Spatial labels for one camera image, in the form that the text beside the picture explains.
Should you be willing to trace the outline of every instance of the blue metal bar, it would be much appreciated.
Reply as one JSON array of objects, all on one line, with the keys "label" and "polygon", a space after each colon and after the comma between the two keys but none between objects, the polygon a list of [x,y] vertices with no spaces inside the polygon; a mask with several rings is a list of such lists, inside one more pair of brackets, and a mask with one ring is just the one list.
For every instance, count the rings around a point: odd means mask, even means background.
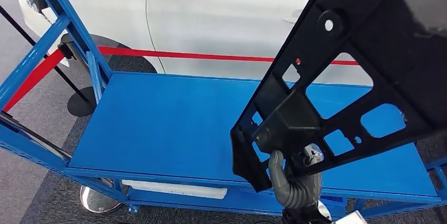
[{"label": "blue metal bar", "polygon": [[355,205],[354,205],[353,211],[356,211],[356,210],[360,211],[360,210],[362,210],[363,207],[365,206],[365,202],[366,202],[366,199],[357,199],[355,201]]},{"label": "blue metal bar", "polygon": [[226,180],[210,180],[210,179],[200,179],[200,178],[183,178],[183,177],[169,177],[156,174],[138,174],[131,172],[116,172],[116,171],[105,171],[105,170],[92,170],[85,168],[70,168],[65,169],[67,174],[72,174],[75,176],[85,176],[85,177],[96,177],[96,178],[112,178],[112,179],[126,179],[126,180],[138,180],[147,182],[166,182],[166,183],[188,183],[198,186],[209,186],[210,181],[213,184],[218,184],[222,186],[233,186],[233,187],[251,187],[248,182],[242,181],[226,181]]},{"label": "blue metal bar", "polygon": [[442,201],[447,202],[447,189],[438,190],[438,194]]},{"label": "blue metal bar", "polygon": [[70,17],[71,22],[73,23],[73,27],[71,27],[71,26],[68,27],[68,31],[69,31],[70,35],[72,36],[73,40],[78,43],[78,42],[80,42],[80,39],[81,39],[83,42],[86,43],[88,49],[90,50],[90,52],[93,53],[95,59],[100,64],[104,73],[107,75],[107,77],[110,78],[112,75],[112,70],[110,69],[107,61],[104,59],[102,54],[99,52],[97,45],[95,44],[92,37],[88,33],[84,24],[82,24],[81,19],[76,14],[76,11],[74,10],[73,6],[70,4],[70,1],[69,0],[57,0],[57,1],[62,6],[63,10],[67,14],[67,16]]},{"label": "blue metal bar", "polygon": [[18,128],[11,129],[0,124],[0,135],[2,136],[0,148],[56,172],[63,170],[66,166],[66,160],[36,144]]},{"label": "blue metal bar", "polygon": [[98,64],[93,56],[92,52],[87,52],[87,64],[90,69],[90,78],[92,80],[93,91],[95,93],[96,104],[99,103],[99,100],[102,97],[102,84],[100,81],[99,68]]},{"label": "blue metal bar", "polygon": [[433,167],[435,166],[439,166],[439,167],[444,167],[447,165],[447,157],[443,157],[443,158],[439,158],[433,162],[429,162],[425,165],[425,168],[427,169],[427,171],[430,171],[433,169]]},{"label": "blue metal bar", "polygon": [[112,179],[112,182],[113,182],[113,187],[115,188],[115,190],[122,191],[122,189],[121,189],[121,180],[119,180],[119,179]]},{"label": "blue metal bar", "polygon": [[374,191],[340,190],[331,188],[322,188],[322,195],[355,199],[406,201],[415,203],[434,203],[441,201],[439,197],[435,196],[383,193]]},{"label": "blue metal bar", "polygon": [[74,181],[87,186],[97,192],[100,192],[106,196],[109,196],[112,199],[115,199],[119,202],[126,202],[129,199],[129,196],[122,193],[121,191],[115,190],[115,188],[108,186],[107,184],[101,182],[100,180],[96,178],[89,178],[89,177],[77,177],[77,176],[70,176],[68,175],[70,179],[73,179]]},{"label": "blue metal bar", "polygon": [[101,66],[106,76],[110,78],[112,70],[105,61],[104,57],[99,52],[98,47],[91,38],[85,26],[82,24],[81,20],[79,19],[78,15],[73,9],[73,6],[70,4],[69,0],[45,0],[45,1],[51,7],[56,16],[59,16],[64,12],[66,13],[66,15],[71,19],[72,22],[72,24],[68,25],[67,31],[72,37],[74,44],[76,44],[76,47],[79,49],[79,51],[82,52],[81,56],[85,58],[86,57],[85,52],[91,51],[95,56],[96,60],[99,62],[99,65]]},{"label": "blue metal bar", "polygon": [[443,206],[447,202],[443,201],[440,203],[432,204],[421,204],[421,203],[411,203],[411,202],[391,202],[386,203],[381,206],[371,207],[363,209],[360,211],[365,219],[371,219],[381,216],[395,215],[397,213],[418,211],[422,209]]},{"label": "blue metal bar", "polygon": [[234,208],[225,208],[225,207],[209,207],[209,206],[196,206],[190,204],[181,204],[181,203],[165,203],[165,202],[157,202],[157,201],[140,201],[140,200],[128,200],[125,202],[127,205],[145,205],[145,206],[153,206],[153,207],[169,207],[169,208],[183,208],[183,209],[192,209],[192,210],[203,210],[203,211],[220,211],[220,212],[234,212],[234,213],[248,213],[248,214],[257,214],[257,215],[272,215],[272,216],[281,216],[282,212],[273,212],[273,211],[261,211],[261,210],[244,210],[244,209],[234,209]]},{"label": "blue metal bar", "polygon": [[5,107],[31,71],[39,64],[43,58],[43,55],[46,54],[50,46],[67,27],[69,22],[70,19],[67,15],[60,15],[56,22],[54,22],[54,24],[51,25],[48,31],[42,36],[39,42],[28,52],[28,54],[22,59],[20,64],[12,71],[8,78],[6,78],[0,86],[1,109]]},{"label": "blue metal bar", "polygon": [[434,171],[436,172],[439,180],[442,183],[442,188],[447,189],[447,178],[445,177],[444,171],[441,169],[441,167],[434,167]]}]

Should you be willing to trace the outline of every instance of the black stanchion base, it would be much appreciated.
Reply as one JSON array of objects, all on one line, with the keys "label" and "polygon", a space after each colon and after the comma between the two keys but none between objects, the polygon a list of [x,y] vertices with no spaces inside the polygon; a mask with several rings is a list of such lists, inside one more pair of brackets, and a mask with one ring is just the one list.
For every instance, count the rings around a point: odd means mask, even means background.
[{"label": "black stanchion base", "polygon": [[81,93],[89,100],[86,102],[79,96],[79,94],[74,93],[69,102],[67,103],[68,111],[78,117],[86,116],[92,114],[96,108],[96,99],[93,92],[93,87],[86,87],[81,89]]}]

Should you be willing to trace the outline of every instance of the red barrier rope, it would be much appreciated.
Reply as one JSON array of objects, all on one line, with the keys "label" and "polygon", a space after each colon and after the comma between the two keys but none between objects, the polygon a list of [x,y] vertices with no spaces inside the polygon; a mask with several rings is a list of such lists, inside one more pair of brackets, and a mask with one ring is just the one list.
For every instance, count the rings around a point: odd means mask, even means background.
[{"label": "red barrier rope", "polygon": [[[252,56],[233,56],[233,55],[214,55],[214,54],[192,54],[192,53],[176,53],[176,52],[158,52],[147,50],[136,50],[130,48],[105,47],[99,46],[99,51],[106,55],[124,55],[124,56],[151,56],[166,58],[182,58],[182,59],[202,59],[202,60],[227,60],[227,61],[245,61],[245,62],[272,62],[275,58],[271,57],[252,57]],[[13,107],[23,96],[25,96],[43,77],[45,77],[51,69],[53,69],[64,57],[61,51],[56,50],[47,59],[40,63],[23,82],[11,100],[3,108],[7,112]],[[334,65],[358,65],[356,61],[334,60]]]},{"label": "red barrier rope", "polygon": [[8,112],[20,99],[22,99],[43,77],[45,77],[64,58],[61,51],[56,50],[41,62],[26,78],[25,82],[14,93],[11,100],[5,105],[3,111]]},{"label": "red barrier rope", "polygon": [[[275,59],[271,57],[159,52],[159,51],[136,50],[130,48],[105,47],[105,46],[99,46],[98,48],[102,54],[107,55],[153,56],[153,57],[167,57],[167,58],[227,60],[227,61],[246,61],[246,62],[272,62]],[[348,61],[348,60],[334,60],[331,62],[331,64],[358,65],[356,61]]]}]

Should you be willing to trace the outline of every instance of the black car part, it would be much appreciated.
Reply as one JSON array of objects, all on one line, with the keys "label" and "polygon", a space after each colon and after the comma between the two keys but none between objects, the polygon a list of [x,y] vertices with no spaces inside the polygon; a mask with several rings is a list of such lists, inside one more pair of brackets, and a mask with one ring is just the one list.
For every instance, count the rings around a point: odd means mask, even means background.
[{"label": "black car part", "polygon": [[[443,133],[447,123],[446,0],[309,0],[284,45],[231,129],[233,172],[256,191],[271,188],[264,153],[280,150],[293,181]],[[349,53],[373,80],[372,89],[330,118],[322,118],[306,89],[339,54]],[[299,80],[282,77],[293,66]],[[403,129],[372,136],[361,117],[382,104],[404,115]],[[261,123],[253,119],[258,113]],[[336,155],[324,139],[340,130],[353,146]],[[302,165],[305,146],[324,158]]]}]

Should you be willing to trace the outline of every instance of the blue cart frame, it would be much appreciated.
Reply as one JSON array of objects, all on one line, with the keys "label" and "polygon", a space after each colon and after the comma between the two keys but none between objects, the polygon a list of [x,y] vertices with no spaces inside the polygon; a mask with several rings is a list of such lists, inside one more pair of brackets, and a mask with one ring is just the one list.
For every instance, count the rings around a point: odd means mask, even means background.
[{"label": "blue cart frame", "polygon": [[[97,46],[93,42],[91,36],[88,34],[85,26],[82,24],[69,0],[46,0],[54,13],[57,15],[57,20],[42,36],[38,43],[30,50],[30,52],[20,62],[19,66],[14,69],[10,76],[0,86],[0,107],[4,107],[11,99],[13,94],[25,81],[31,71],[38,65],[43,55],[56,41],[57,37],[63,30],[67,30],[75,47],[80,53],[82,59],[87,63],[90,69],[90,77],[94,88],[96,102],[99,103],[102,94],[112,77],[112,70],[108,66],[106,60],[101,55]],[[280,211],[260,211],[258,209],[240,209],[231,207],[214,207],[207,206],[206,203],[201,205],[190,205],[187,203],[160,202],[155,200],[144,200],[145,193],[143,192],[141,199],[131,199],[129,194],[121,191],[120,186],[111,187],[98,177],[107,177],[115,180],[114,184],[120,184],[122,179],[134,179],[143,181],[152,181],[157,179],[157,175],[145,175],[135,173],[123,173],[114,171],[104,171],[96,169],[80,169],[76,167],[69,167],[71,156],[63,150],[48,145],[38,135],[32,134],[11,118],[2,114],[0,117],[0,147],[26,158],[36,164],[44,166],[64,177],[72,179],[84,186],[90,187],[95,191],[101,192],[117,201],[127,204],[131,211],[136,211],[138,205],[150,206],[164,206],[164,207],[181,207],[201,210],[222,210],[233,212],[247,212],[247,213],[261,213],[267,215],[280,215]],[[447,158],[442,158],[435,162],[429,163],[425,166],[427,171],[435,171],[439,177],[442,188],[437,190],[437,195],[432,197],[421,195],[389,195],[379,192],[364,192],[364,191],[342,191],[331,188],[323,189],[322,200],[329,206],[329,210],[335,219],[340,218],[346,214],[346,203],[348,198],[356,199],[356,204],[353,210],[360,210],[365,218],[375,218],[379,216],[393,215],[396,213],[420,210],[425,208],[437,207],[447,204],[447,178],[442,169],[447,165]],[[188,182],[188,178],[179,179],[177,182]],[[231,186],[237,186],[241,182],[228,182]],[[254,194],[250,188],[241,189],[237,191],[245,191]],[[153,196],[150,192],[146,193],[149,197]],[[259,193],[266,197],[270,197],[274,201],[274,196],[271,191]],[[393,202],[383,204],[381,206],[364,209],[367,199],[391,200]]]}]

